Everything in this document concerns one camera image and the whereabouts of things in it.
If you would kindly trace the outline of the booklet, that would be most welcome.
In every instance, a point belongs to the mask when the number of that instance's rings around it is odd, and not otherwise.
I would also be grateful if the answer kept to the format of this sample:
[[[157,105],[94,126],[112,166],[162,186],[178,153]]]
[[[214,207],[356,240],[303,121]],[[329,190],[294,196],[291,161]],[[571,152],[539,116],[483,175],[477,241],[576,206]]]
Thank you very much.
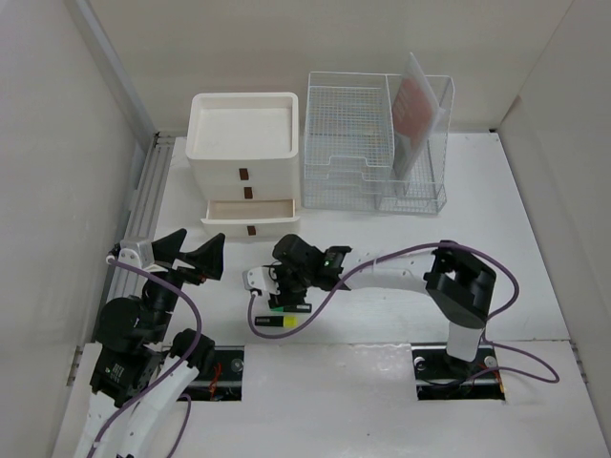
[[[429,79],[411,52],[391,105],[395,139],[393,171],[399,180],[408,180],[444,113]]]

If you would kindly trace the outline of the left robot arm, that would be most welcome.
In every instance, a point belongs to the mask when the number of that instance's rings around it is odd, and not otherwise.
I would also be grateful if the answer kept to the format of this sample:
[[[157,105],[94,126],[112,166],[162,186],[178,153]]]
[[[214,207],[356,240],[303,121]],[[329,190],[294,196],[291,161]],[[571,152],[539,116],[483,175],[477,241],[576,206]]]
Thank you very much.
[[[215,343],[202,334],[199,310],[182,287],[221,279],[225,235],[184,252],[186,235],[124,239],[106,256],[145,283],[139,295],[114,298],[99,314],[101,351],[77,457],[145,456],[173,403],[213,369]]]

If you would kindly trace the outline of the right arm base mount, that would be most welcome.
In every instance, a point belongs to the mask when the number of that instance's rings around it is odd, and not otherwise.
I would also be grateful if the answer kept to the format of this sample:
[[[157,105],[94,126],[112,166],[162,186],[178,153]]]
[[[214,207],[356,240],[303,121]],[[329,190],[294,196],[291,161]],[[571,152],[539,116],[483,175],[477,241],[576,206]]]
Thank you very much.
[[[444,344],[413,345],[411,357],[419,401],[505,400],[496,369],[474,377],[496,367],[496,354],[489,345],[480,346],[472,362],[449,356]]]

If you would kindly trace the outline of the white drawer organizer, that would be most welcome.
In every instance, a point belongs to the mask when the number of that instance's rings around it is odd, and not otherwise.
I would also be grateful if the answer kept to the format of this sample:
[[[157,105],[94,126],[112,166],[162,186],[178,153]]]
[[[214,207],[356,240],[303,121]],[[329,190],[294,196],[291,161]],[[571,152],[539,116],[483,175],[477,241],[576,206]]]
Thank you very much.
[[[207,234],[275,239],[298,232],[299,128],[294,93],[193,97],[185,154],[206,204]]]

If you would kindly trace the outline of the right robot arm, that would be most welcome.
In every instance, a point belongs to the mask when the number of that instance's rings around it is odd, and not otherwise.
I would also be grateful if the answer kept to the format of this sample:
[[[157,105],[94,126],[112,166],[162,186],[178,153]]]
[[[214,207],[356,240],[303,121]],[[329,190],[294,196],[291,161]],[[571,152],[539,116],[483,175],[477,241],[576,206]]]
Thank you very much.
[[[404,290],[429,296],[449,321],[444,368],[465,375],[477,362],[496,273],[482,260],[448,241],[390,256],[335,245],[321,250],[289,234],[276,243],[272,277],[280,295],[357,289]]]

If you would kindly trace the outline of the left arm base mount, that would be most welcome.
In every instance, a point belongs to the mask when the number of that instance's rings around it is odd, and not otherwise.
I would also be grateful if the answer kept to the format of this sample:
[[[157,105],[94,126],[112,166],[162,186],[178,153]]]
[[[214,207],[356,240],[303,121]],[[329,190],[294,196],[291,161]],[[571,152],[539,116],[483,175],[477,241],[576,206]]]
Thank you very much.
[[[185,389],[195,402],[238,402],[242,399],[244,347],[220,346],[210,369]]]

